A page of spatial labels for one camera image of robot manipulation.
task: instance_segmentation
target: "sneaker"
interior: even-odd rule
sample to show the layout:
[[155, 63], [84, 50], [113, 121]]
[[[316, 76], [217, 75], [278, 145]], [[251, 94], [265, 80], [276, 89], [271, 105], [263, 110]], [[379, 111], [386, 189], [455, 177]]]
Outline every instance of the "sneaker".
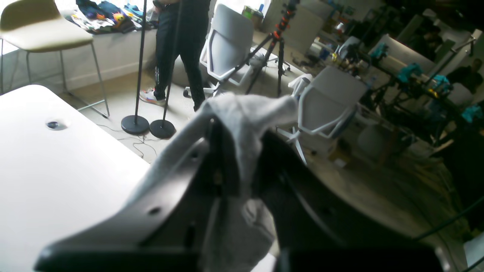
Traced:
[[139, 93], [139, 97], [141, 100], [143, 100], [146, 103], [151, 103], [158, 106], [164, 106], [166, 103], [165, 99], [162, 99], [162, 100], [156, 99], [156, 97], [154, 96], [154, 88], [149, 88], [146, 91], [142, 90]]

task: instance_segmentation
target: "screw hole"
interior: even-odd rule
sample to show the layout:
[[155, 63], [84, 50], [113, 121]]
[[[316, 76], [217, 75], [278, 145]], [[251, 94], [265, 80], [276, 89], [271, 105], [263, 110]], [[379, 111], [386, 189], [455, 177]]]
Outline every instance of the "screw hole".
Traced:
[[161, 208], [160, 208], [160, 207], [154, 207], [154, 208], [151, 208], [151, 209], [148, 211], [148, 214], [149, 214], [149, 215], [155, 215], [155, 214], [160, 213], [160, 211], [161, 211]]

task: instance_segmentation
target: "round stand base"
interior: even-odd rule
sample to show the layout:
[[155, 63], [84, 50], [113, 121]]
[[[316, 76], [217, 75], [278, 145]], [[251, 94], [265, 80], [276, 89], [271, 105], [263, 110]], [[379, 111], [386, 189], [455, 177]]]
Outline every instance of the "round stand base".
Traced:
[[121, 121], [121, 128], [131, 135], [140, 135], [150, 129], [150, 123], [145, 118], [138, 116], [138, 122], [135, 124], [135, 116], [126, 116]]
[[156, 120], [153, 121], [150, 125], [150, 131], [153, 136], [160, 138], [160, 139], [169, 139], [171, 138], [175, 132], [175, 126], [166, 120]]

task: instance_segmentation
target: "pile of clothes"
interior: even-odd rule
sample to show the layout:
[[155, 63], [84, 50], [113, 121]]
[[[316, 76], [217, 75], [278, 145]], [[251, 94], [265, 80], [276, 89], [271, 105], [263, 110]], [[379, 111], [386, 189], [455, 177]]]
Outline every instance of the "pile of clothes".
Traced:
[[[108, 1], [102, 1], [99, 5], [90, 0], [76, 0], [77, 8], [67, 14], [65, 18], [80, 26], [87, 32], [100, 34], [121, 32], [128, 33], [141, 29], [143, 12], [138, 7], [126, 5], [120, 8]], [[147, 13], [150, 19], [147, 20], [147, 29], [154, 29], [157, 26], [158, 16], [154, 10]]]

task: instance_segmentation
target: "tripod leg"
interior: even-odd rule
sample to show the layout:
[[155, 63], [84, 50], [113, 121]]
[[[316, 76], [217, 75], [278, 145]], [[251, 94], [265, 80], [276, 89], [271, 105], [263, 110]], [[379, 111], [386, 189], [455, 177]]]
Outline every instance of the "tripod leg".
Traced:
[[277, 79], [277, 97], [281, 96], [282, 89], [281, 89], [281, 80], [282, 75], [284, 74], [284, 39], [279, 41], [279, 77]]
[[272, 51], [274, 51], [275, 43], [276, 43], [276, 41], [273, 40], [271, 45], [269, 46], [269, 49], [267, 50], [267, 54], [264, 58], [264, 62], [262, 63], [262, 65], [259, 68], [257, 68], [256, 74], [255, 74], [254, 78], [252, 79], [252, 81], [250, 82], [250, 86], [247, 89], [247, 92], [245, 92], [245, 94], [250, 93], [250, 91], [252, 90], [252, 87], [254, 86], [254, 84], [257, 81], [257, 78], [259, 77], [260, 71], [262, 71], [262, 68], [264, 68], [267, 65], [267, 61], [271, 57]]
[[376, 108], [380, 104], [381, 100], [383, 100], [383, 97], [385, 96], [385, 93], [387, 92], [389, 85], [390, 84], [387, 83], [387, 84], [385, 84], [385, 85], [383, 85], [380, 88], [375, 90], [375, 92], [377, 93], [377, 96], [373, 100], [374, 108]]
[[267, 37], [264, 39], [264, 41], [262, 41], [262, 43], [260, 43], [255, 49], [254, 51], [252, 51], [240, 64], [239, 66], [235, 67], [235, 70], [232, 71], [227, 77], [225, 77], [222, 81], [220, 81], [220, 85], [215, 89], [215, 91], [217, 91], [219, 88], [222, 87], [222, 85], [224, 85], [236, 72], [238, 72], [240, 69], [242, 69], [242, 67], [245, 66], [246, 63], [249, 62], [249, 60], [251, 58], [253, 58], [257, 52], [268, 42], [272, 39], [272, 34], [269, 34], [267, 35]]

